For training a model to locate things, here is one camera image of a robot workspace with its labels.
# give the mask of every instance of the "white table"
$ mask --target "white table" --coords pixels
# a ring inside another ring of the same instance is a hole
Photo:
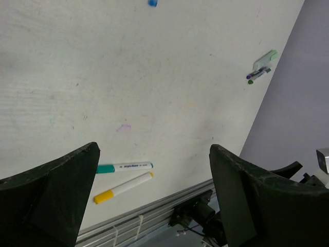
[[[245,76],[282,53],[303,2],[1,1],[0,178],[91,141],[100,164],[154,163],[100,205],[144,172],[97,175],[81,229],[211,178],[210,145],[240,153],[273,73]]]

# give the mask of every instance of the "teal marker cap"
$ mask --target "teal marker cap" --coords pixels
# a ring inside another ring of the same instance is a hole
[[[99,165],[96,173],[111,173],[115,172],[114,165]]]

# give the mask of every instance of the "yellow marker cap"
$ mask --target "yellow marker cap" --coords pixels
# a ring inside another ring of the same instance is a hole
[[[114,197],[113,191],[112,190],[108,190],[108,191],[106,191],[106,192],[104,192],[102,194],[99,194],[99,195],[95,196],[94,197],[94,202],[96,204],[100,204],[102,202],[105,202],[108,199],[113,198],[113,197]]]

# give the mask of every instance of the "pink ink mark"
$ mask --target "pink ink mark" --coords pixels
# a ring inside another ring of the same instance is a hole
[[[116,132],[119,132],[120,130],[123,130],[123,129],[131,129],[132,126],[131,125],[121,125],[119,129],[116,130]]]

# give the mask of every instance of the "blue marker cap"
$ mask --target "blue marker cap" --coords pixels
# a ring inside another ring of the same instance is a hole
[[[100,165],[97,167],[96,173],[111,173],[115,172],[114,165]]]
[[[158,5],[158,0],[149,0],[149,5],[152,7],[156,7]]]

